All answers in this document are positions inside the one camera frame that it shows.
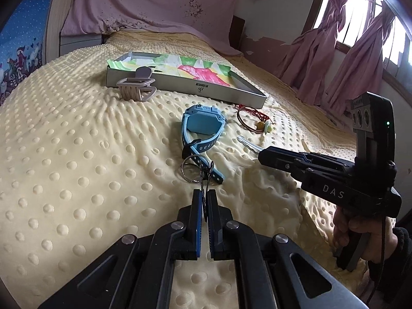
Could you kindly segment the white hair clip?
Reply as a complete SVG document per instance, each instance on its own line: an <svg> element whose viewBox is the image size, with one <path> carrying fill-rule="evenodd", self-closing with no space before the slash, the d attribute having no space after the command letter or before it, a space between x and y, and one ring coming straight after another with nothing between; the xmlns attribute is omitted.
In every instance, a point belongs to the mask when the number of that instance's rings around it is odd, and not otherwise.
<svg viewBox="0 0 412 309"><path fill-rule="evenodd" d="M237 136L237 141L239 143L241 143L242 145L244 145L246 148L248 148L250 151L252 151L255 154L259 154L263 150L262 147L253 144L252 142L248 141L247 138L245 138L241 135Z"/></svg>

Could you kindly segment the black key with rings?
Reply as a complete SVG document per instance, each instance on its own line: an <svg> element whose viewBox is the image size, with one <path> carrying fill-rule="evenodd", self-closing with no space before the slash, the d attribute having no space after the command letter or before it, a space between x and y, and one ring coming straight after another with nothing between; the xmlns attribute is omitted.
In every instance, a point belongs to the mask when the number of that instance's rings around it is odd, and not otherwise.
<svg viewBox="0 0 412 309"><path fill-rule="evenodd" d="M208 219L207 191L214 169L214 162L202 155L187 156L180 165L182 178L188 183L198 183L202 195L202 210L204 219Z"/></svg>

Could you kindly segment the pink curtain left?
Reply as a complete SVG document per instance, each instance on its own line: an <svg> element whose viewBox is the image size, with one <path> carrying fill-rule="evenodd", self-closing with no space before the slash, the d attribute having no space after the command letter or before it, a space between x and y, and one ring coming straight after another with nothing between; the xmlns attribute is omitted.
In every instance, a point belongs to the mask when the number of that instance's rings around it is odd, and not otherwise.
<svg viewBox="0 0 412 309"><path fill-rule="evenodd" d="M329 0L327 15L315 29L306 31L290 45L275 76L292 88L308 105L319 106L325 88L325 74L334 57L339 32L346 23L348 0Z"/></svg>

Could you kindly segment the pink curtain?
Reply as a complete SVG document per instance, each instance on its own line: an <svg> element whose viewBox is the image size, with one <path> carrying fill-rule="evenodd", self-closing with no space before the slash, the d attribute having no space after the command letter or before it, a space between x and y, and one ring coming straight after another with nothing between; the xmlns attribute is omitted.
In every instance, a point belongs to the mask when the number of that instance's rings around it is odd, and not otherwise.
<svg viewBox="0 0 412 309"><path fill-rule="evenodd" d="M329 0L327 15L315 29L306 31L290 45L275 76L292 88L308 105L319 106L325 88L325 74L334 57L339 32L346 23L348 0Z"/></svg>
<svg viewBox="0 0 412 309"><path fill-rule="evenodd" d="M381 12L348 51L326 90L329 111L341 116L350 100L366 91L379 90L383 76L383 46L393 21L394 13L383 2Z"/></svg>

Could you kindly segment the pink curtain right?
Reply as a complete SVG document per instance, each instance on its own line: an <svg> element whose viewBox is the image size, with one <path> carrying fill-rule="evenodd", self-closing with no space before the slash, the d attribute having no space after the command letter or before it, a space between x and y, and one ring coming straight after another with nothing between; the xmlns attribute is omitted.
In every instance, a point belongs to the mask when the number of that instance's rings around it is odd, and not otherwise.
<svg viewBox="0 0 412 309"><path fill-rule="evenodd" d="M341 116L350 100L366 91L379 90L383 76L383 46L393 21L394 13L383 2L381 12L348 51L326 90L329 111Z"/></svg>

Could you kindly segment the blue smart watch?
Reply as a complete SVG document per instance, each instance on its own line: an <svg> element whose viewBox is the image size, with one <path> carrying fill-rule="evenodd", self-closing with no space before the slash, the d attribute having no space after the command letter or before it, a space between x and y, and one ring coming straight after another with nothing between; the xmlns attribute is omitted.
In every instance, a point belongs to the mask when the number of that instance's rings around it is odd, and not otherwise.
<svg viewBox="0 0 412 309"><path fill-rule="evenodd" d="M226 118L217 107L192 105L182 116L182 159L190 158L200 169L210 167L203 155L218 141L226 125Z"/></svg>

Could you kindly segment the yellow dotted bed blanket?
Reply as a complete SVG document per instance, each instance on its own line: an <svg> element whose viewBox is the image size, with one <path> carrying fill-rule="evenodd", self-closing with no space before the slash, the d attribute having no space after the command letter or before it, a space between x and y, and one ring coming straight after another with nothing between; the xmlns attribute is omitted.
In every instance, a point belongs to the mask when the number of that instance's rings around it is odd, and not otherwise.
<svg viewBox="0 0 412 309"><path fill-rule="evenodd" d="M158 91L143 103L121 99L105 85L106 66L129 52L231 67L267 96L272 131L250 133L234 106L211 98ZM343 271L332 254L334 205L262 167L237 136L348 160L355 139L244 57L222 57L189 34L120 31L41 67L1 106L1 280L21 308L37 308L122 235L151 234L190 203L193 185L179 174L180 124L196 104L227 120L207 152L225 177L219 203L260 234L288 235L350 291L361 290L365 262Z"/></svg>

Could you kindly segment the grey metal tray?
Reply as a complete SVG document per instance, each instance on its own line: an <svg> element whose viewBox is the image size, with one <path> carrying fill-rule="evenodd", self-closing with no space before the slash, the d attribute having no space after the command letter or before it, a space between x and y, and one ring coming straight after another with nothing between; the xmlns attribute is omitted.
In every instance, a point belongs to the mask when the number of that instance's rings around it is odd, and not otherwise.
<svg viewBox="0 0 412 309"><path fill-rule="evenodd" d="M124 78L133 78L135 73L118 71L107 67L106 86L116 87L116 83ZM232 68L230 76L235 87L225 87L200 80L180 78L177 76L152 74L155 82L153 86L162 91L176 91L189 95L203 96L223 102L246 105L261 109L267 96L250 82L239 76Z"/></svg>

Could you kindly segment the colourful bear drawing paper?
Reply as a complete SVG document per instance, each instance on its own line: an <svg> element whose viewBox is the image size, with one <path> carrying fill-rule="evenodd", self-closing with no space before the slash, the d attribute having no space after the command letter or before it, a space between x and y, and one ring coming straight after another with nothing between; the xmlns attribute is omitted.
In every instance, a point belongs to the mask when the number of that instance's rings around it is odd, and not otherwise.
<svg viewBox="0 0 412 309"><path fill-rule="evenodd" d="M225 87L235 87L230 76L231 67L193 57L129 52L118 59L108 59L107 63L110 68L118 71L134 73L137 68L145 66L151 69L152 74L177 76Z"/></svg>

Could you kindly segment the window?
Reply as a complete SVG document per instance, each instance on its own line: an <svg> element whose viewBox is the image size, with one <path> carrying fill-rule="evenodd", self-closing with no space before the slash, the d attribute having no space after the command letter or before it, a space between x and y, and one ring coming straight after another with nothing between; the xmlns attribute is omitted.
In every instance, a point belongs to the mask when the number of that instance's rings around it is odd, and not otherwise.
<svg viewBox="0 0 412 309"><path fill-rule="evenodd" d="M348 52L372 20L382 11L383 0L348 0L346 23L337 35L336 48ZM407 89L411 88L411 40L399 18L392 22L390 34L383 45L383 67Z"/></svg>

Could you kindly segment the grey hair claw clip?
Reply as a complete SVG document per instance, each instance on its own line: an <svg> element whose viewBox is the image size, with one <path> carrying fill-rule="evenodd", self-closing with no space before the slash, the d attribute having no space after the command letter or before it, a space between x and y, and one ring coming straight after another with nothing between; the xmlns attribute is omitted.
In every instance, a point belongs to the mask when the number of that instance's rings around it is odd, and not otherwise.
<svg viewBox="0 0 412 309"><path fill-rule="evenodd" d="M147 102L156 93L157 88L152 84L155 79L151 76L152 69L142 66L136 69L133 78L124 78L116 83L119 93L124 100Z"/></svg>

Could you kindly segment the pink sheet on headboard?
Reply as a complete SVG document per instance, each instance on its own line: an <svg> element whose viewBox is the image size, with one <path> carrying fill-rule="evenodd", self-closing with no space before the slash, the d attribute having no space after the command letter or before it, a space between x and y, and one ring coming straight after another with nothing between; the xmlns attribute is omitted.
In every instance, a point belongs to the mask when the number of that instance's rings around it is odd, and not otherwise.
<svg viewBox="0 0 412 309"><path fill-rule="evenodd" d="M190 33L221 54L237 56L229 33L236 0L74 0L64 36L121 29Z"/></svg>

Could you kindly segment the grey bedside drawer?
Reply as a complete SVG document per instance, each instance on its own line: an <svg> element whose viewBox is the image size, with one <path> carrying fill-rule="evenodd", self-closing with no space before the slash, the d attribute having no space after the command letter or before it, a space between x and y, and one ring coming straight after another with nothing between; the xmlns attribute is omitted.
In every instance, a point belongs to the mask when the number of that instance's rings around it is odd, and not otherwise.
<svg viewBox="0 0 412 309"><path fill-rule="evenodd" d="M102 34L91 33L76 36L60 35L59 55L61 57L77 49L101 45L103 42L104 36Z"/></svg>

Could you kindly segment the blue patterned wardrobe cover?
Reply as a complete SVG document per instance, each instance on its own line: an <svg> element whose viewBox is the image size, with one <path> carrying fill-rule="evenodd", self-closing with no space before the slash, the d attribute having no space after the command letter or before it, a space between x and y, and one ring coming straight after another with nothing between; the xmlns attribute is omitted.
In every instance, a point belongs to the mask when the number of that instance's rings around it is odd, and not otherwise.
<svg viewBox="0 0 412 309"><path fill-rule="evenodd" d="M1 102L43 64L51 0L22 0L1 30Z"/></svg>

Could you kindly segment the wooden headboard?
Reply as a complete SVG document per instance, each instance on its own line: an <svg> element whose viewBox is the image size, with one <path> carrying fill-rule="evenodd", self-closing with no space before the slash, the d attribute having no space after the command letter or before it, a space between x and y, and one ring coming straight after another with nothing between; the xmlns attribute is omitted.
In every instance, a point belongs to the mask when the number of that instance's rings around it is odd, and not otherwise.
<svg viewBox="0 0 412 309"><path fill-rule="evenodd" d="M60 33L73 0L51 0L47 14L42 57L47 64L60 55Z"/></svg>

